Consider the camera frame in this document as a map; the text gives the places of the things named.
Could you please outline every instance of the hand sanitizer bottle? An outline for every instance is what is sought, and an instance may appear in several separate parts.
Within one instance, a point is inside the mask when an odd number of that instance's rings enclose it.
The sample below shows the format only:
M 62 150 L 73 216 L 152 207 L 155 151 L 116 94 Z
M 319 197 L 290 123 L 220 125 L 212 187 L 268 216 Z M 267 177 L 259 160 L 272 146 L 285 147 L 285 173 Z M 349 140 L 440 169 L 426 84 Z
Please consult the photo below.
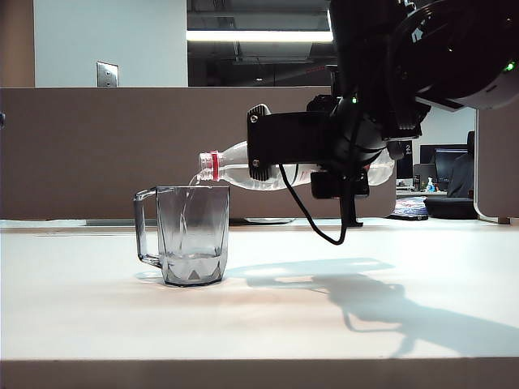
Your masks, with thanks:
M 435 184 L 432 183 L 432 178 L 429 177 L 429 182 L 427 183 L 427 192 L 434 192 L 435 191 Z

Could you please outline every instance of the computer monitor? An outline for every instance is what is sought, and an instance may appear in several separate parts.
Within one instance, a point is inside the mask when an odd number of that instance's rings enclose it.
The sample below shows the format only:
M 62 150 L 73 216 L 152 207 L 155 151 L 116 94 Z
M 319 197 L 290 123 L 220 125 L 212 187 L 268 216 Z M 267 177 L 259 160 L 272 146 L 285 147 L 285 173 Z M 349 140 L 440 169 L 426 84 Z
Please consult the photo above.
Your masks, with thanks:
M 421 144 L 420 145 L 420 163 L 421 164 L 434 164 L 435 163 L 435 150 L 437 148 L 449 148 L 457 150 L 466 150 L 466 144 Z
M 437 148 L 435 149 L 436 176 L 440 190 L 447 190 L 451 176 L 453 175 L 454 161 L 459 156 L 467 153 L 462 148 Z

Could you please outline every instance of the white wall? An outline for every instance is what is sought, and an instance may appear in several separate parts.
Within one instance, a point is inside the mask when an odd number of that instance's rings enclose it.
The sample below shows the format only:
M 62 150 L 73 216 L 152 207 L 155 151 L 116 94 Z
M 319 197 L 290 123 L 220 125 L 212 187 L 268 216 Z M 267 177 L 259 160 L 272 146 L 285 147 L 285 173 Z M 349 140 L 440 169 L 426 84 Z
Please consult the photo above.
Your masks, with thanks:
M 36 87 L 187 86 L 186 0 L 34 0 Z
M 457 112 L 432 108 L 422 122 L 423 135 L 413 141 L 413 162 L 420 163 L 421 144 L 466 143 L 467 133 L 475 130 L 476 111 L 464 108 Z

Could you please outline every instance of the ceiling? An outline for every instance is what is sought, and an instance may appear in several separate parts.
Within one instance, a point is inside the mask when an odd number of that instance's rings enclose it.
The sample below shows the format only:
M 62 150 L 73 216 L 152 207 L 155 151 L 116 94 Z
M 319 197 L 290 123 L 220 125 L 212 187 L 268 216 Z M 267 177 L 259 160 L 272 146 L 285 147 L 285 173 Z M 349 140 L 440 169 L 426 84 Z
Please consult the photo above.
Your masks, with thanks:
M 327 31 L 328 0 L 187 0 L 187 28 Z M 188 42 L 190 86 L 326 85 L 332 44 Z

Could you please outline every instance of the green led light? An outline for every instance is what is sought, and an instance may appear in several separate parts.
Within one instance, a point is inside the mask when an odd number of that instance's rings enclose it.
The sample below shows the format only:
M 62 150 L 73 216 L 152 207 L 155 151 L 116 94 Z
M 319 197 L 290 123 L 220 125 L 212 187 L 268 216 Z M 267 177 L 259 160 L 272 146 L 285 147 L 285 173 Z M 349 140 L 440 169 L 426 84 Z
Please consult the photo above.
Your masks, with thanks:
M 516 67 L 516 62 L 511 61 L 504 69 L 503 71 L 513 71 Z

